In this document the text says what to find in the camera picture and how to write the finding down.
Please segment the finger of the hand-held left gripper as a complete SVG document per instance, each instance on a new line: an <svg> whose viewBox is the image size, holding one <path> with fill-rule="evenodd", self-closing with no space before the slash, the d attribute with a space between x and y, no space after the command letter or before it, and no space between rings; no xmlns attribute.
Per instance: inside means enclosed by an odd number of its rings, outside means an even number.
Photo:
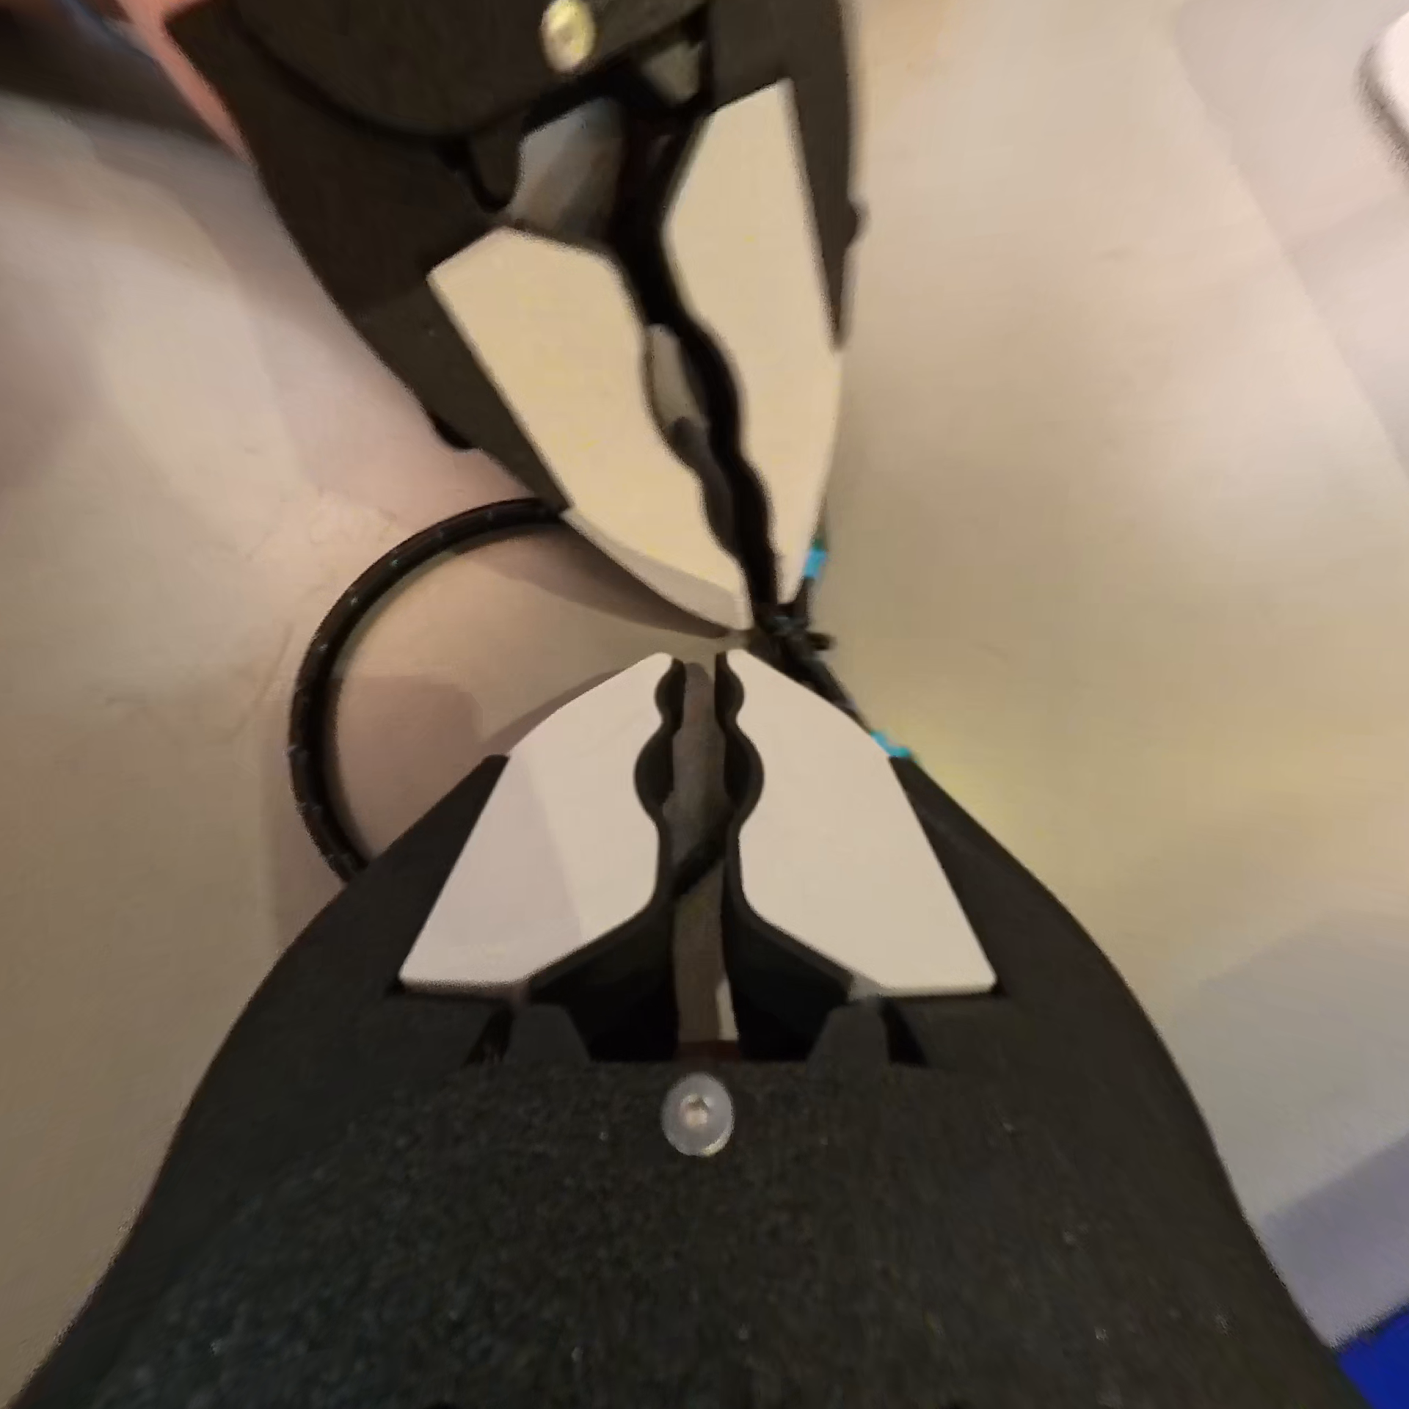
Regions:
<svg viewBox="0 0 1409 1409"><path fill-rule="evenodd" d="M736 447L764 488L765 540L791 595L833 475L842 371L794 83L701 120L662 199L660 249L682 310L730 376Z"/></svg>
<svg viewBox="0 0 1409 1409"><path fill-rule="evenodd" d="M432 268L454 322L559 488L565 518L675 609L744 629L730 507L677 335L645 326L618 262L501 226Z"/></svg>

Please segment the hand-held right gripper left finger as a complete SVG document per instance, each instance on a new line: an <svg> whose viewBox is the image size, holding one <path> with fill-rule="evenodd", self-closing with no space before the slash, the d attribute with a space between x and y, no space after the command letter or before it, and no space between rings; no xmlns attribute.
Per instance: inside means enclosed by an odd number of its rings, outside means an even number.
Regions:
<svg viewBox="0 0 1409 1409"><path fill-rule="evenodd" d="M565 1009L600 1058L677 1046L672 738L684 665L645 656L505 755L399 982Z"/></svg>

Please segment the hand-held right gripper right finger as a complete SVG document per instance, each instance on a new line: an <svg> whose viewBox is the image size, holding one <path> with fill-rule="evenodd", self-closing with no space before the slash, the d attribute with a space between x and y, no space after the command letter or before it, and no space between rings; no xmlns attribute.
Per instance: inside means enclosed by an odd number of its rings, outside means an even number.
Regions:
<svg viewBox="0 0 1409 1409"><path fill-rule="evenodd" d="M995 971L892 755L746 650L715 661L721 943L740 1050L802 1058L852 1003L978 999Z"/></svg>

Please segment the black twist tie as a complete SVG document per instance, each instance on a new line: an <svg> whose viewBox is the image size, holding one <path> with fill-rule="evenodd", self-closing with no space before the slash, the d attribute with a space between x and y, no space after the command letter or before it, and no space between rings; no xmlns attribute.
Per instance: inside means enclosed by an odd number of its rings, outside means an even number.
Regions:
<svg viewBox="0 0 1409 1409"><path fill-rule="evenodd" d="M752 629L752 650L779 672L806 672L818 666L834 647L831 634L810 625L808 612L775 609L762 615Z"/></svg>

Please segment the blue storage bin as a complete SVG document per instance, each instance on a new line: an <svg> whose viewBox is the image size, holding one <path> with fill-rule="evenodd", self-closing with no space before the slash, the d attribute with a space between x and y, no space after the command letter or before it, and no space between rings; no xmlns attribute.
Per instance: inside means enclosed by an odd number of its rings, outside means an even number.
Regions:
<svg viewBox="0 0 1409 1409"><path fill-rule="evenodd" d="M1371 1407L1406 1407L1406 1309L1336 1351L1338 1366Z"/></svg>

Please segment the person's left hand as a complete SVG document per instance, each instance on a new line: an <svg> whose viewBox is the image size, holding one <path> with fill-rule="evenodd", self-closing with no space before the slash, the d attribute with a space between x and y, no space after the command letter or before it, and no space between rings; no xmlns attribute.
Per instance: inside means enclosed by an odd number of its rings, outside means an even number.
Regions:
<svg viewBox="0 0 1409 1409"><path fill-rule="evenodd" d="M169 54L177 53L169 26L186 13L210 4L212 2L95 2L95 9L143 54L167 62L171 60Z"/></svg>

